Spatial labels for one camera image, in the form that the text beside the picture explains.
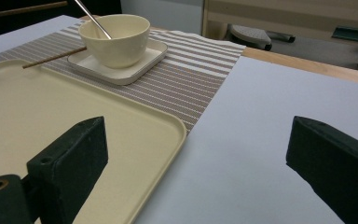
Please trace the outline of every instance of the placemat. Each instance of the placemat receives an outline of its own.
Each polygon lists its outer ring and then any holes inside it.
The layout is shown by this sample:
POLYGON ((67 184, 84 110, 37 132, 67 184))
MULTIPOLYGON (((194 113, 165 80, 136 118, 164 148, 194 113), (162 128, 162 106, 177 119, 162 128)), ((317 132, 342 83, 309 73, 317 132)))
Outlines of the placemat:
MULTIPOLYGON (((84 47, 77 33, 80 24, 1 52, 0 61, 36 62, 84 47)), ((66 57, 44 63, 44 66, 171 113, 184 122, 189 133, 245 46, 179 31, 151 30, 149 37, 166 43, 168 52, 160 63, 127 86, 82 74, 70 66, 66 57)))

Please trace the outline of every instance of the tray rim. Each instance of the tray rim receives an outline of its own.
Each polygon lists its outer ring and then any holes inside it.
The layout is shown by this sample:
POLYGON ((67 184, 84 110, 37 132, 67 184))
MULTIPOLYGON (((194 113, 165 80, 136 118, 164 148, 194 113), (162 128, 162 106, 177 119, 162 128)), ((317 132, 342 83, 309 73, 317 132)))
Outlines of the tray rim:
POLYGON ((66 58, 66 61, 71 65, 71 67, 73 67, 76 71, 78 72, 82 72, 85 73, 89 76, 93 76, 93 77, 97 77, 98 79, 122 86, 122 85, 129 85, 132 82, 136 81, 138 78, 140 78, 142 75, 144 75, 148 70, 150 70, 154 65, 158 64, 159 62, 161 62, 165 55, 167 54, 168 51, 168 45, 165 44, 162 41, 157 41, 157 40, 153 40, 153 39, 148 39, 147 40, 147 46, 148 49, 153 49, 153 50, 157 50, 160 52, 159 55, 157 55, 151 62, 145 64, 141 69, 139 69, 137 72, 135 72, 134 74, 132 74, 129 77, 123 77, 123 78, 113 78, 113 77, 106 77, 92 69, 89 69, 88 67, 85 66, 81 66, 78 65, 77 63, 79 63, 81 60, 89 57, 91 54, 89 51, 85 50, 85 51, 81 51, 72 55, 69 55, 66 58), (82 55, 81 60, 74 60, 74 58, 78 55, 82 55))
MULTIPOLYGON (((2 67, 6 67, 6 66, 13 66, 13 65, 19 65, 23 66, 25 64, 29 63, 28 61, 22 60, 22 59, 14 59, 14 60, 6 60, 6 61, 2 61, 0 62, 0 68, 2 67)), ((161 169, 159 170, 159 172, 156 173, 156 177, 151 181, 151 185, 149 188, 147 188, 147 191, 145 192, 145 196, 143 198, 141 198, 141 200, 139 201, 139 203, 137 204, 137 206, 135 206, 132 210, 132 213, 129 214, 129 216, 127 217, 128 222, 127 223, 132 223, 137 216, 139 215, 139 212, 143 209, 143 207, 145 206, 145 203, 148 201, 148 199, 150 198, 151 194, 153 193, 153 191, 156 189, 156 186, 158 185, 158 183, 161 181, 161 179, 163 178, 163 176, 165 175, 165 173, 168 171, 169 167, 171 166, 172 162, 175 160, 176 156, 179 154, 179 152, 181 151, 181 148, 184 145, 184 142, 187 138, 187 130, 186 130, 186 126, 183 123, 182 120, 180 120, 178 117, 176 117, 173 114, 167 113, 165 111, 159 110, 155 107, 152 107, 150 105, 145 105, 142 104, 140 102, 137 102, 135 100, 132 100, 131 98, 127 98, 125 96, 119 95, 115 92, 112 91, 108 91, 105 90, 103 88, 100 88, 98 86, 92 85, 86 81, 83 81, 81 79, 75 78, 75 77, 69 77, 63 73, 60 73, 58 71, 52 70, 50 68, 46 68, 45 66, 39 65, 39 66, 34 66, 31 68, 27 68, 28 70, 35 70, 38 73, 44 73, 44 71, 48 72, 48 73, 53 73, 54 76, 58 76, 59 78, 64 78, 64 79, 68 79, 71 82, 75 82, 76 84, 80 84, 86 87, 89 87, 91 89, 97 89, 98 91, 103 92, 103 94, 111 94, 114 97, 118 98, 120 100, 120 102, 123 101, 127 101, 130 104, 133 104, 133 106, 136 106, 137 108, 142 107, 145 108, 146 110, 152 112, 153 114, 158 113, 160 115, 163 115, 165 117, 167 117, 169 120, 171 120, 172 122, 176 122, 176 127, 180 130, 178 130, 178 132, 182 135, 180 137, 180 140, 177 142, 177 146, 172 150, 172 154, 167 157, 167 160, 162 164, 161 169)))

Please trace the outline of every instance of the bowl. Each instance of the bowl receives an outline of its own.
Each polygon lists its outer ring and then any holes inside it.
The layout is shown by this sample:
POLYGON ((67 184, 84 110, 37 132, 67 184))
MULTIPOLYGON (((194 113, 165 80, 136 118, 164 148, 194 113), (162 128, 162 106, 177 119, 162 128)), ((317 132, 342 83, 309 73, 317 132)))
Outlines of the bowl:
POLYGON ((140 16, 117 14, 96 18, 112 39, 92 21, 80 25, 78 32, 95 59, 110 68, 137 63, 145 54, 150 22, 140 16))

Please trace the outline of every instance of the spoon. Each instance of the spoon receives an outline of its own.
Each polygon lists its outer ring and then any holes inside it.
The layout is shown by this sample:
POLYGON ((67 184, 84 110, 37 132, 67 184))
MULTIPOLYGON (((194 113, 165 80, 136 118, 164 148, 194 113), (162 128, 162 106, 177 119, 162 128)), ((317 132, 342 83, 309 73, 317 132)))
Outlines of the spoon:
POLYGON ((94 17, 91 15, 91 13, 89 12, 89 10, 83 5, 83 3, 80 0, 75 0, 75 2, 77 2, 77 4, 80 6, 81 9, 83 9, 84 12, 86 12, 86 14, 91 18, 91 20, 103 31, 103 33, 106 35, 106 37, 108 39, 112 39, 112 37, 104 30, 104 28, 101 26, 100 23, 98 23, 94 17))

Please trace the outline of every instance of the tray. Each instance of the tray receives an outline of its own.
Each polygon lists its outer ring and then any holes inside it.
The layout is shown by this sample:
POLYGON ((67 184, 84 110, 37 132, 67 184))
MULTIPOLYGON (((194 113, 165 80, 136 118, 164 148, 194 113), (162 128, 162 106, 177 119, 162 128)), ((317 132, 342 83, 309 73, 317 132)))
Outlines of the tray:
POLYGON ((0 175, 77 122, 104 116, 109 162, 75 223, 131 223, 186 139, 177 117, 25 61, 0 63, 0 175))
POLYGON ((149 39, 144 57, 128 68, 113 69, 101 65, 87 50, 70 55, 67 61, 75 70, 116 85, 128 85, 136 81, 150 68, 159 63, 167 53, 163 42, 149 39))

